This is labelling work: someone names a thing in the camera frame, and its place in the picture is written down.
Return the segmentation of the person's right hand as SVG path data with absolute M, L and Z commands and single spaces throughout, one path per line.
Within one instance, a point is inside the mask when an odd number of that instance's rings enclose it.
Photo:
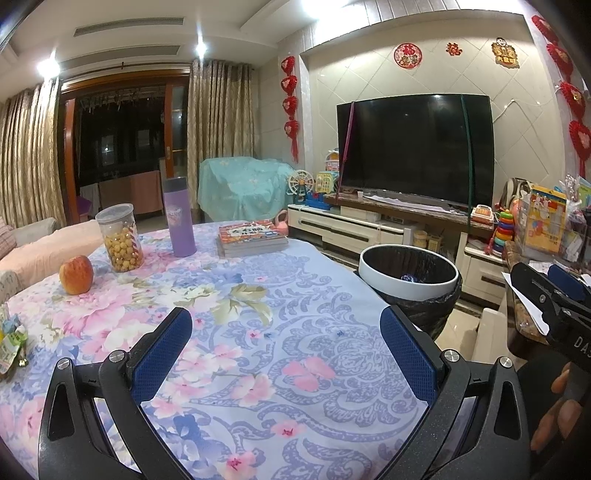
M 557 434 L 566 439 L 576 425 L 581 412 L 581 405 L 575 400 L 563 400 L 572 364 L 568 362 L 561 374 L 553 381 L 551 391 L 559 395 L 559 400 L 542 417 L 533 434 L 530 447 L 534 452 L 541 452 Z

